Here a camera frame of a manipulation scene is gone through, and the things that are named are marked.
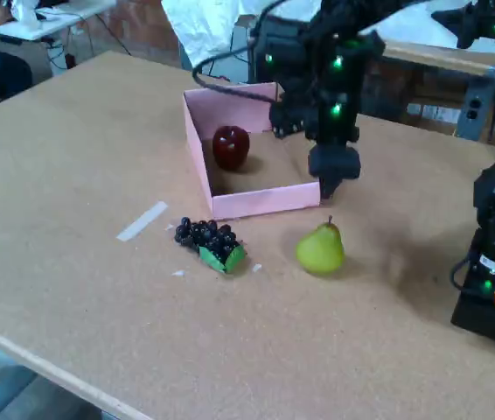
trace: green pear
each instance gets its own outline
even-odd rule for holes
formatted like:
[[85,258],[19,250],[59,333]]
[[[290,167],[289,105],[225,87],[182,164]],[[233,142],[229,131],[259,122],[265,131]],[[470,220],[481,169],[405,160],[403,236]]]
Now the green pear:
[[296,246],[296,258],[302,267],[317,275],[331,274],[345,260],[345,249],[337,226],[329,221],[307,234]]

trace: tape strip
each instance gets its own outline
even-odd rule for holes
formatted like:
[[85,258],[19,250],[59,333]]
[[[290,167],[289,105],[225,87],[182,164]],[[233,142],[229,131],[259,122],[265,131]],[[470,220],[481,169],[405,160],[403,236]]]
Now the tape strip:
[[119,235],[117,235],[117,239],[122,242],[126,242],[129,239],[133,239],[135,236],[139,235],[141,231],[149,226],[149,224],[155,220],[160,214],[162,214],[168,205],[163,201],[158,201],[154,206],[144,212],[144,214],[131,223],[125,230],[123,230]]

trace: cork board surface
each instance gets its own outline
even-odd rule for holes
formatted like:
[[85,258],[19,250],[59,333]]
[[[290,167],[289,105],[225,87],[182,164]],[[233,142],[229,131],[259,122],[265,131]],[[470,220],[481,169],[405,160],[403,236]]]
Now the cork board surface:
[[[164,230],[208,215],[188,88],[107,53],[0,104],[0,348],[121,418],[494,419],[495,343],[450,325],[447,274],[495,148],[361,117],[361,178],[232,221],[262,268],[224,278]],[[347,261],[323,280],[293,248],[329,214]]]

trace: pink box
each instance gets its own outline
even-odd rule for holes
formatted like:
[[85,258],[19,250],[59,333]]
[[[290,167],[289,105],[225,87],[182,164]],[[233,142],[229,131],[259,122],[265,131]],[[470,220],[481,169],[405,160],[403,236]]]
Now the pink box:
[[[232,88],[270,98],[276,92],[275,83]],[[319,183],[307,174],[311,144],[302,133],[276,139],[269,106],[209,89],[184,93],[187,142],[216,220],[319,206]],[[249,155],[239,172],[224,172],[213,162],[213,135],[223,125],[250,133]]]

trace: red apple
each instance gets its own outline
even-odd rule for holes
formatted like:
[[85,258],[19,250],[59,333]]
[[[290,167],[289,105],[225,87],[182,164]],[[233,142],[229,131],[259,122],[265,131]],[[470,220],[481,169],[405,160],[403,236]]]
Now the red apple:
[[213,136],[213,155],[216,164],[225,171],[236,171],[246,162],[249,134],[240,127],[226,125]]

